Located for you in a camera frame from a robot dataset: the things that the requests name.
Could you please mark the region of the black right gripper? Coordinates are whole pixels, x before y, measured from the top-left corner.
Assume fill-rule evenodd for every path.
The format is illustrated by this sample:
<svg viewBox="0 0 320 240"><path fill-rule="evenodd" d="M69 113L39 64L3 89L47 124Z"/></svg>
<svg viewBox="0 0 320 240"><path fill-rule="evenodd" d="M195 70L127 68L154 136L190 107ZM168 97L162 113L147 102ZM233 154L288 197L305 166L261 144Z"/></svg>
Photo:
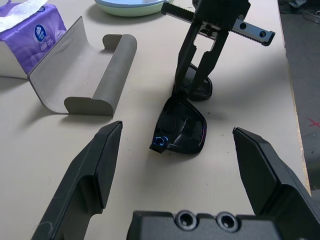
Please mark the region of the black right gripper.
<svg viewBox="0 0 320 240"><path fill-rule="evenodd" d="M275 36L268 31L245 22L251 7L248 0L193 0L195 11L164 2L163 15L169 15L190 23L189 30L178 54L174 78L174 93L179 92L180 85L187 73L197 47L194 41L200 34L209 37L209 32L219 31L210 51L206 51L199 63L193 79L193 87L199 87L215 68L229 32L236 33L263 46L269 46Z"/></svg>

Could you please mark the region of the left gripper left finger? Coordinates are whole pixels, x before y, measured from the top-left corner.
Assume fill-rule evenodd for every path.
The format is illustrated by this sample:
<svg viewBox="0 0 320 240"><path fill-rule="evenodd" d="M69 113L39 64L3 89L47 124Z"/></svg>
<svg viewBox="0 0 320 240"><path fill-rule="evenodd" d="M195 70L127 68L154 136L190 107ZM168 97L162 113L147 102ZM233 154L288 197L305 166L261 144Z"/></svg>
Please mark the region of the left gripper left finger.
<svg viewBox="0 0 320 240"><path fill-rule="evenodd" d="M84 239L92 216L107 206L122 128L122 121L102 127L71 161L32 239Z"/></svg>

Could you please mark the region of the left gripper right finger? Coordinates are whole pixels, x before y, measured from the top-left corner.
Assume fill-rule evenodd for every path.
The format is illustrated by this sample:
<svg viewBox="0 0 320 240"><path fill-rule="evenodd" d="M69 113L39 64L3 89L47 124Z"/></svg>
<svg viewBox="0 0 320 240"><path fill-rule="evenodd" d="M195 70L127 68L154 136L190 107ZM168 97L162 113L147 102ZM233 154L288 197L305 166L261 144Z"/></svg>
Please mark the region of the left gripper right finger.
<svg viewBox="0 0 320 240"><path fill-rule="evenodd" d="M232 131L240 177L253 212L270 220L282 240L318 240L320 208L293 170L261 136Z"/></svg>

